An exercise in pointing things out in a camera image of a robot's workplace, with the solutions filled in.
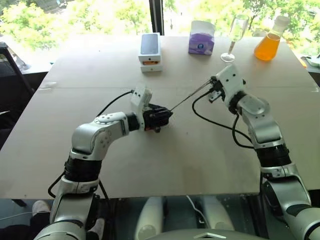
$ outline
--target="chair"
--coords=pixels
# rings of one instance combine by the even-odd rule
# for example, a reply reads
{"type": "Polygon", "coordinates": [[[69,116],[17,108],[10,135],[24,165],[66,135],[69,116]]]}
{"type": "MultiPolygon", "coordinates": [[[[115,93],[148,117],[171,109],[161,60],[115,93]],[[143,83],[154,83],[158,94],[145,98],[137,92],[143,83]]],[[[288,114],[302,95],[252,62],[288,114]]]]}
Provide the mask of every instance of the chair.
{"type": "Polygon", "coordinates": [[[0,42],[0,150],[33,94],[7,44],[0,42]]]}

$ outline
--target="wine glass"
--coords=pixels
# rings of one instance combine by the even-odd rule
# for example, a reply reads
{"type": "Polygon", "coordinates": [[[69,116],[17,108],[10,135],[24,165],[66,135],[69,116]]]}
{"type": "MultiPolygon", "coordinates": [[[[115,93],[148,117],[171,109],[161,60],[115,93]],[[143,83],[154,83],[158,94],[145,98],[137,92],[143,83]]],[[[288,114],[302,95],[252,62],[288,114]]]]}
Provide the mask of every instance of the wine glass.
{"type": "Polygon", "coordinates": [[[248,26],[248,22],[249,22],[249,17],[246,15],[237,14],[234,16],[231,24],[230,33],[229,33],[229,38],[231,39],[231,45],[229,47],[228,52],[221,54],[220,58],[222,59],[222,61],[226,63],[231,63],[236,59],[236,57],[231,52],[232,52],[232,49],[234,48],[236,41],[239,41],[244,36],[248,26]]]}

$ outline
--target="white shoe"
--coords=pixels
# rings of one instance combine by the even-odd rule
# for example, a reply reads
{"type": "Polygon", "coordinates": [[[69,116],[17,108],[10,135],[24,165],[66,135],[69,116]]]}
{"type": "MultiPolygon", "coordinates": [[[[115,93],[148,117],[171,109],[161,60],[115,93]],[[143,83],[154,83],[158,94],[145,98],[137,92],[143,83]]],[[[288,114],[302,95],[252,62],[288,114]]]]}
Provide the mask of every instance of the white shoe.
{"type": "Polygon", "coordinates": [[[103,218],[98,218],[95,221],[95,225],[89,231],[96,233],[99,237],[99,240],[101,240],[104,235],[104,229],[105,229],[105,220],[103,218]]]}
{"type": "Polygon", "coordinates": [[[38,213],[50,213],[50,205],[46,201],[38,200],[32,205],[32,216],[38,213]]]}

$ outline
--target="beige tabletop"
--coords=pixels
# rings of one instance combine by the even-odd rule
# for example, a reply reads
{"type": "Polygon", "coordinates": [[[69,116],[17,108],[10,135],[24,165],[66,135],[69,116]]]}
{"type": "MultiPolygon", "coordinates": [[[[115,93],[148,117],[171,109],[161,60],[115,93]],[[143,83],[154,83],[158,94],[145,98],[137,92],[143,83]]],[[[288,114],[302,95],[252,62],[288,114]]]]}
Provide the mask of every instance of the beige tabletop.
{"type": "MultiPolygon", "coordinates": [[[[319,189],[319,89],[285,42],[271,62],[256,59],[253,50],[260,40],[237,42],[235,64],[247,91],[270,103],[306,187],[319,189]]],[[[53,65],[0,152],[0,197],[48,198],[47,188],[63,171],[78,125],[91,122],[139,82],[152,89],[151,103],[173,107],[226,66],[220,54],[229,44],[217,37],[212,56],[190,55],[187,37],[161,37],[163,71],[143,74],[138,37],[78,37],[53,65]]],[[[131,132],[110,146],[100,173],[110,197],[259,191],[255,152],[236,146],[229,130],[195,116],[195,98],[178,107],[160,133],[131,132]]],[[[196,108],[217,122],[231,125],[235,118],[221,100],[203,99],[196,108]]],[[[120,111],[130,111],[129,96],[108,109],[120,111]]],[[[242,121],[238,128],[247,133],[242,121]]]]}

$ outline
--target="orange liquid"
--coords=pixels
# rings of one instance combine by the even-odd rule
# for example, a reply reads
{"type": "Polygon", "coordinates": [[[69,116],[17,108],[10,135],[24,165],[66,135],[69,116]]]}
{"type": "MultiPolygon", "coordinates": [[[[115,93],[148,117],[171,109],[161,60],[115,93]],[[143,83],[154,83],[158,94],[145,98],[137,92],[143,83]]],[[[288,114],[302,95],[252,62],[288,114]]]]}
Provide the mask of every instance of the orange liquid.
{"type": "Polygon", "coordinates": [[[256,46],[254,55],[264,61],[270,61],[273,59],[278,50],[280,37],[273,33],[268,33],[267,36],[256,46]]]}

